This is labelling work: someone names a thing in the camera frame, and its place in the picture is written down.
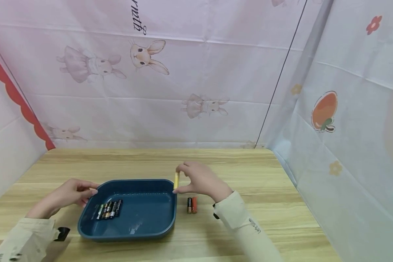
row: person's right hand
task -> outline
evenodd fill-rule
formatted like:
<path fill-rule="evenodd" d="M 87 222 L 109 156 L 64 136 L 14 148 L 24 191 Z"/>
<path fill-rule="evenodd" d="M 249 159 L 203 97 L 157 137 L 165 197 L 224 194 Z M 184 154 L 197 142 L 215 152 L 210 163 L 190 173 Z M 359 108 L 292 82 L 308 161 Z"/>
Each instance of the person's right hand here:
<path fill-rule="evenodd" d="M 218 203 L 233 193 L 229 185 L 219 179 L 218 176 L 204 164 L 185 161 L 177 166 L 176 172 L 180 171 L 191 179 L 191 183 L 187 186 L 176 188 L 173 191 L 175 194 L 197 193 L 207 195 Z"/>

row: black cable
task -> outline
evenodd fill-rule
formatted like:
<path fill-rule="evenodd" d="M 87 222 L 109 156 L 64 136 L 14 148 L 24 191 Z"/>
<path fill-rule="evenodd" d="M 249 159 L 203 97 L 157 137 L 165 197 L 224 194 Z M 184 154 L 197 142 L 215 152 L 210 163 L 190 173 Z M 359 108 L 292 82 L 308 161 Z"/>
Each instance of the black cable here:
<path fill-rule="evenodd" d="M 296 35 L 296 33 L 297 33 L 297 30 L 298 30 L 298 26 L 300 25 L 300 21 L 301 21 L 301 18 L 302 18 L 302 14 L 304 13 L 304 9 L 306 8 L 306 4 L 307 4 L 307 0 L 306 0 L 306 2 L 304 2 L 304 6 L 303 6 L 303 8 L 302 8 L 300 18 L 298 19 L 297 27 L 295 28 L 295 32 L 294 32 L 294 35 L 293 35 L 293 39 L 291 40 L 290 47 L 288 48 L 287 55 L 285 56 L 284 63 L 282 64 L 281 72 L 279 73 L 279 77 L 278 77 L 278 80 L 277 80 L 277 84 L 275 85 L 275 89 L 274 89 L 273 96 L 271 97 L 271 101 L 269 102 L 268 110 L 266 111 L 265 118 L 263 119 L 262 127 L 261 127 L 261 130 L 260 130 L 260 132 L 259 132 L 258 139 L 256 140 L 255 147 L 257 146 L 257 144 L 258 144 L 258 142 L 259 142 L 259 138 L 261 137 L 261 133 L 262 133 L 263 126 L 265 125 L 266 117 L 268 116 L 269 109 L 271 108 L 271 104 L 272 104 L 272 102 L 273 102 L 274 95 L 275 95 L 275 92 L 276 92 L 277 87 L 278 87 L 279 79 L 281 78 L 282 71 L 284 70 L 285 62 L 287 62 L 287 58 L 288 58 L 288 55 L 289 55 L 289 53 L 290 53 L 291 46 L 293 45 L 294 38 L 295 38 L 295 35 Z"/>

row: black clip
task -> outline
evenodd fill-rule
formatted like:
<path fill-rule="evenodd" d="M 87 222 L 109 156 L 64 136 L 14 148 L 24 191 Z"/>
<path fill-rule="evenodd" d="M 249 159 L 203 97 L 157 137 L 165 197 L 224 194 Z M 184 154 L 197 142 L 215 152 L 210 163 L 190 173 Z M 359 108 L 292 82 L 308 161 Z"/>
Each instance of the black clip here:
<path fill-rule="evenodd" d="M 214 216 L 217 220 L 220 219 L 220 218 L 218 217 L 218 215 L 216 215 L 215 213 L 213 213 L 213 216 Z"/>
<path fill-rule="evenodd" d="M 58 231 L 60 232 L 60 234 L 58 234 L 57 239 L 54 241 L 63 242 L 67 238 L 70 229 L 65 227 L 60 227 L 58 228 Z"/>

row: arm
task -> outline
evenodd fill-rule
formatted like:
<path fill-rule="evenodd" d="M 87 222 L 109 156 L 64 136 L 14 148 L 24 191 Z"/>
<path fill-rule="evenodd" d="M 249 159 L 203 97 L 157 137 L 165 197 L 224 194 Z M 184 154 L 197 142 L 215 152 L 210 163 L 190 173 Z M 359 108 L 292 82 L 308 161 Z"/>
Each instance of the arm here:
<path fill-rule="evenodd" d="M 248 261 L 283 262 L 277 248 L 246 210 L 244 201 L 237 191 L 215 204 L 214 213 L 239 242 Z"/>
<path fill-rule="evenodd" d="M 49 219 L 62 207 L 77 203 L 85 206 L 99 185 L 70 179 L 36 204 L 9 232 L 0 245 L 0 262 L 40 262 L 48 245 L 58 237 L 54 220 Z"/>
<path fill-rule="evenodd" d="M 215 202 L 215 214 L 243 248 L 250 262 L 282 262 L 281 255 L 259 223 L 250 216 L 239 193 L 216 174 L 198 162 L 184 162 L 176 168 L 191 179 L 174 193 L 198 193 L 210 196 Z"/>

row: beige jacket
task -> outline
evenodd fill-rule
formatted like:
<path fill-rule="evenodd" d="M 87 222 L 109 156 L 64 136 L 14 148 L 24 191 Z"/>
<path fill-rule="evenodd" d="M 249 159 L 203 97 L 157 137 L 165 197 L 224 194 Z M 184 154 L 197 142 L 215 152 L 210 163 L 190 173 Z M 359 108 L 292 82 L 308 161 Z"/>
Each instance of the beige jacket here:
<path fill-rule="evenodd" d="M 282 262 L 274 244 L 245 208 L 236 191 L 215 204 L 214 213 L 241 245 L 250 262 Z M 40 262 L 58 237 L 54 220 L 22 218 L 0 245 L 0 262 Z"/>

